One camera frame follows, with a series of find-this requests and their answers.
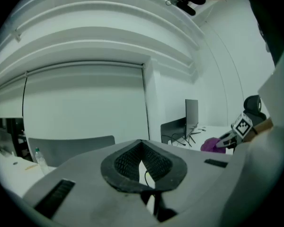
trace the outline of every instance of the plastic bottle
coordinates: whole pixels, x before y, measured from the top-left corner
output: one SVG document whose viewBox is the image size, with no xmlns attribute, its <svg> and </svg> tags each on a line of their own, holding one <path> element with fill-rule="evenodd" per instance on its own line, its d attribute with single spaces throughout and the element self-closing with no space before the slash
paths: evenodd
<svg viewBox="0 0 284 227">
<path fill-rule="evenodd" d="M 45 161 L 45 158 L 39 148 L 36 148 L 36 154 L 35 154 L 36 161 L 38 162 L 39 166 L 41 167 L 41 170 L 44 175 L 48 174 L 50 172 L 48 165 Z"/>
</svg>

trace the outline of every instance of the white desk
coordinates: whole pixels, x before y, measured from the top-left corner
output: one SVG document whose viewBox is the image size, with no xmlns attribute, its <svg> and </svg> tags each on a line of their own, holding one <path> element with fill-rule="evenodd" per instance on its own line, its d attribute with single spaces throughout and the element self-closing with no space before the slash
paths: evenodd
<svg viewBox="0 0 284 227">
<path fill-rule="evenodd" d="M 1 185 L 23 197 L 27 190 L 44 177 L 39 165 L 34 162 L 15 157 L 9 153 L 0 153 L 0 183 Z"/>
<path fill-rule="evenodd" d="M 173 146 L 180 147 L 180 148 L 185 148 L 185 149 L 193 149 L 193 150 L 201 150 L 201 146 L 204 144 L 204 142 L 209 139 L 209 138 L 219 138 L 226 132 L 230 131 L 231 128 L 230 126 L 198 126 L 195 130 L 195 134 L 192 135 L 192 138 L 194 139 L 195 143 L 190 139 L 189 143 L 192 147 L 189 146 L 189 144 L 183 139 L 177 139 L 179 142 L 186 144 L 186 146 L 183 146 L 179 144 L 178 142 L 174 141 L 172 144 Z M 226 154 L 232 155 L 233 154 L 233 149 L 226 149 Z"/>
</svg>

